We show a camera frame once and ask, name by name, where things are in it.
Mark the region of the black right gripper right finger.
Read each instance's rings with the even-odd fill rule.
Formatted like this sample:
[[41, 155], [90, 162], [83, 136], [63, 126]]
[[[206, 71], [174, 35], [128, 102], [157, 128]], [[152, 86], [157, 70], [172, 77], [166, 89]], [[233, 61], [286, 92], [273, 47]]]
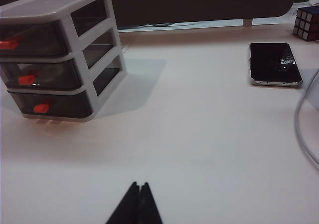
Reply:
[[145, 182], [138, 194], [137, 224], [162, 224], [156, 202], [148, 182]]

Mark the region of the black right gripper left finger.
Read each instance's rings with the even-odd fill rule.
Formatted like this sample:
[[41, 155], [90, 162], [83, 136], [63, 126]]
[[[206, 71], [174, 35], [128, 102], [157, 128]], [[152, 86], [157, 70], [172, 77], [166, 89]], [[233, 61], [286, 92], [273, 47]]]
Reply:
[[106, 223], [135, 224], [139, 192], [139, 185], [133, 182]]

